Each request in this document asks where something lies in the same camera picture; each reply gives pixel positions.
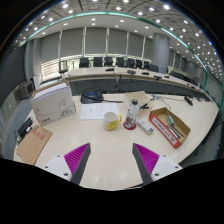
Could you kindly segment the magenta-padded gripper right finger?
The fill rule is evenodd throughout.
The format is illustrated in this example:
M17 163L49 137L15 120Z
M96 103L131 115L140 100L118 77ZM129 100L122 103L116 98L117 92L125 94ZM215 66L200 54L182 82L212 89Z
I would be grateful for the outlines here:
M167 155L158 155L137 143L133 144L132 153L135 157L144 185L182 169L178 163L173 161Z

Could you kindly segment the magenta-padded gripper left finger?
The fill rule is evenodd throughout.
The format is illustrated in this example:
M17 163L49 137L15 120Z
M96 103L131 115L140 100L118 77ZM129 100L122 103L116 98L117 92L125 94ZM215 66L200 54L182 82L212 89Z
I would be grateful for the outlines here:
M90 144L86 143L65 155L56 155L43 166L43 169L79 185L90 153Z

